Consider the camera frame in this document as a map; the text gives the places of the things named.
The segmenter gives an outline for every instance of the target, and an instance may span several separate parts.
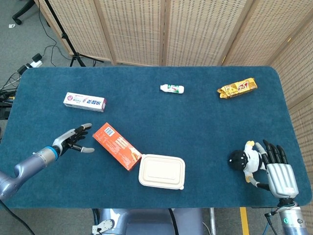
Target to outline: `white toothpaste box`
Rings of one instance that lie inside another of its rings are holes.
[[[107,101],[101,97],[68,92],[63,103],[69,107],[103,112]]]

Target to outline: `toothpaste box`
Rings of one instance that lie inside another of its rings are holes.
[[[101,97],[68,92],[63,103],[69,107],[103,112],[107,101]]]
[[[108,123],[104,124],[92,136],[128,171],[141,159],[141,153]]]

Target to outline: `yellow tape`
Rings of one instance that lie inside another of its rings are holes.
[[[246,208],[240,207],[241,226],[243,228],[243,235],[249,235],[248,218],[246,216]]]

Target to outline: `container lid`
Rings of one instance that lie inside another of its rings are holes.
[[[139,182],[144,186],[183,189],[185,162],[181,158],[143,154],[139,168]]]

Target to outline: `orange box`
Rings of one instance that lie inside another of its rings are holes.
[[[138,152],[127,140],[125,140],[110,124],[104,124],[92,135],[115,159],[128,171],[141,159]]]

